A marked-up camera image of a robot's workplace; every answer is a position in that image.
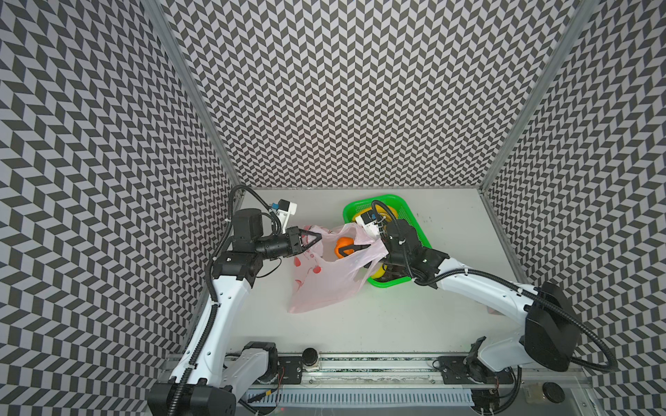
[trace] green plastic basket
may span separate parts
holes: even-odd
[[[414,218],[414,214],[412,213],[412,210],[410,209],[410,206],[407,205],[407,202],[405,202],[404,199],[400,198],[397,195],[381,195],[381,196],[376,196],[374,198],[368,198],[356,202],[352,202],[351,204],[347,205],[344,207],[342,210],[342,218],[344,219],[345,222],[351,222],[352,218],[358,214],[359,212],[370,208],[372,201],[374,200],[379,200],[385,203],[386,205],[392,207],[398,212],[398,218],[402,218],[403,220],[407,220],[408,223],[412,227],[416,229],[416,234],[418,234],[419,240],[421,240],[421,244],[423,244],[425,247],[432,248],[430,246],[430,242],[428,241],[428,238],[426,235],[423,233],[423,230],[421,229],[421,226],[418,224],[416,221],[416,218]],[[400,279],[395,279],[391,280],[390,282],[377,282],[373,278],[368,278],[368,281],[370,284],[373,286],[376,286],[378,288],[389,288],[390,286],[395,286],[397,284],[401,284],[404,282],[409,282],[411,279],[409,276],[405,276]]]

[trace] pink plastic bag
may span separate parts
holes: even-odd
[[[356,223],[333,230],[312,226],[310,231],[321,233],[322,239],[294,258],[294,294],[289,305],[290,313],[307,312],[351,298],[378,269],[379,260],[388,254],[381,239],[374,241]],[[370,244],[370,247],[338,258],[334,251],[341,237],[351,237],[354,244]],[[368,263],[371,263],[370,268],[364,269]]]

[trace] black knob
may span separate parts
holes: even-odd
[[[543,395],[553,403],[562,403],[565,399],[562,387],[550,381],[543,384]]]
[[[303,351],[303,365],[310,367],[311,365],[317,364],[318,359],[319,353],[317,353],[316,349],[306,348],[305,351]]]

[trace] chevron pattern wallpaper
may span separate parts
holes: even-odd
[[[577,0],[163,9],[253,186],[477,185]]]
[[[142,410],[227,188],[137,0],[0,2],[0,414]]]
[[[615,348],[611,415],[666,415],[665,28],[662,1],[602,0],[490,191],[527,275]]]

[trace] table surface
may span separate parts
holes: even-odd
[[[350,202],[383,194],[401,196],[433,248],[461,262],[508,280],[515,277],[476,189],[261,190],[270,204],[298,204],[289,226],[341,226]],[[242,208],[259,208],[246,195]],[[262,273],[277,261],[264,263]],[[506,332],[517,324],[488,313],[485,305],[444,290],[404,283],[363,288],[348,300],[306,313],[288,313],[292,261],[257,280],[235,319],[229,351],[249,341],[275,342],[282,353],[307,347],[321,352],[467,352],[483,335]]]

